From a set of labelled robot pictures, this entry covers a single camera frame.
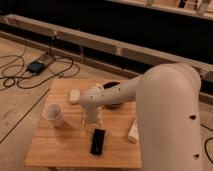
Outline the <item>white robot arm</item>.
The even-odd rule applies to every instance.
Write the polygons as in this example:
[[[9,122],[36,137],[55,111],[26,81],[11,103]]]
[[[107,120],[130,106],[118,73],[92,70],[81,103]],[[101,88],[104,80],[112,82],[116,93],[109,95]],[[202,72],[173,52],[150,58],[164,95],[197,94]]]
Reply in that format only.
[[[89,120],[103,105],[134,101],[143,171],[203,171],[198,72],[161,64],[102,92],[87,90],[80,105]]]

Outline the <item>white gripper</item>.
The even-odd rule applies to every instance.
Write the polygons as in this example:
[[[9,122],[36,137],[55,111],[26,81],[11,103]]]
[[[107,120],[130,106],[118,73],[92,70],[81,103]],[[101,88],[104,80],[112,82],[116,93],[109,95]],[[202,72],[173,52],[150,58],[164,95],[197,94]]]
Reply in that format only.
[[[87,109],[83,113],[82,124],[84,126],[100,126],[102,124],[102,113],[100,108]]]

